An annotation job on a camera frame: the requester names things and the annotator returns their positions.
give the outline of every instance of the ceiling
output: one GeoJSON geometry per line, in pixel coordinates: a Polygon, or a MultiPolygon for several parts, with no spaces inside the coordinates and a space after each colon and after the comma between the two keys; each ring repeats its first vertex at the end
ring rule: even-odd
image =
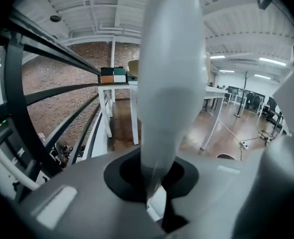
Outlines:
{"type": "MultiPolygon", "coordinates": [[[[294,20],[279,0],[266,10],[256,0],[199,0],[204,16],[206,50],[212,68],[269,76],[281,81],[292,69],[294,20]],[[260,57],[287,63],[279,66],[260,57]]],[[[146,0],[16,0],[14,7],[64,45],[112,41],[140,43],[146,0]],[[50,21],[59,15],[58,23],[50,21]]],[[[26,54],[24,62],[33,58],[26,54]]]]}

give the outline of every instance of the white cable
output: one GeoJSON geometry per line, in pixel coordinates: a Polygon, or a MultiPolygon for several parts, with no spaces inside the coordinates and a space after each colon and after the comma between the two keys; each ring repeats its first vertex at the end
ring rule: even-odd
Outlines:
{"type": "Polygon", "coordinates": [[[221,123],[221,125],[223,126],[223,127],[225,127],[232,135],[234,135],[234,137],[236,138],[236,140],[239,142],[239,143],[241,143],[241,141],[236,137],[236,135],[231,131],[231,130],[229,130],[227,127],[226,127],[226,125],[224,125],[221,121],[219,121],[219,120],[217,120],[218,122],[220,122],[221,123]]]}
{"type": "Polygon", "coordinates": [[[39,185],[22,173],[3,153],[0,148],[0,163],[24,186],[30,190],[36,190],[39,185]]]}

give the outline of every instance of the green box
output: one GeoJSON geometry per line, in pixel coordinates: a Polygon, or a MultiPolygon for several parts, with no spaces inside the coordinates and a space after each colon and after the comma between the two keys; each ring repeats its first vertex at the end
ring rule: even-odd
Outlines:
{"type": "Polygon", "coordinates": [[[127,70],[122,67],[115,67],[113,69],[114,75],[126,75],[126,73],[127,73],[127,70]]]}

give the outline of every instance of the wooden floor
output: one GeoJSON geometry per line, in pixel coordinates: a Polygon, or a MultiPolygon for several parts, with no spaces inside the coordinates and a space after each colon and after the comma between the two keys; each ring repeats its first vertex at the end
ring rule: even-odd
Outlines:
{"type": "MultiPolygon", "coordinates": [[[[272,131],[272,125],[264,118],[258,118],[247,110],[244,110],[241,118],[234,116],[237,113],[238,106],[233,104],[223,104],[219,120],[229,128],[239,140],[246,140],[259,137],[259,130],[264,129],[272,131]]],[[[130,101],[117,101],[112,107],[113,118],[110,120],[110,128],[113,137],[108,140],[109,151],[121,151],[133,146],[130,101]]],[[[194,121],[193,125],[188,128],[187,133],[180,145],[181,150],[188,150],[194,154],[204,154],[216,157],[220,153],[232,155],[235,159],[240,160],[241,151],[237,139],[221,123],[217,123],[212,137],[203,151],[200,146],[207,133],[207,128],[212,119],[210,112],[202,110],[194,121]]],[[[139,143],[141,143],[141,124],[138,122],[139,143]]],[[[265,147],[265,142],[260,138],[247,142],[249,150],[242,151],[242,161],[245,161],[251,150],[265,147]]]]}

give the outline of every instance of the white wall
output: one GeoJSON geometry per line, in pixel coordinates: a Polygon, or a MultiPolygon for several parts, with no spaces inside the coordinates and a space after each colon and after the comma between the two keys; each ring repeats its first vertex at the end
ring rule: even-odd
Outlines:
{"type": "MultiPolygon", "coordinates": [[[[241,76],[238,74],[225,73],[220,74],[218,85],[244,88],[244,81],[244,75],[241,76]]],[[[279,86],[280,84],[277,82],[258,78],[255,76],[249,77],[246,83],[246,89],[264,95],[266,103],[268,101],[268,98],[273,95],[273,93],[279,86]]]]}

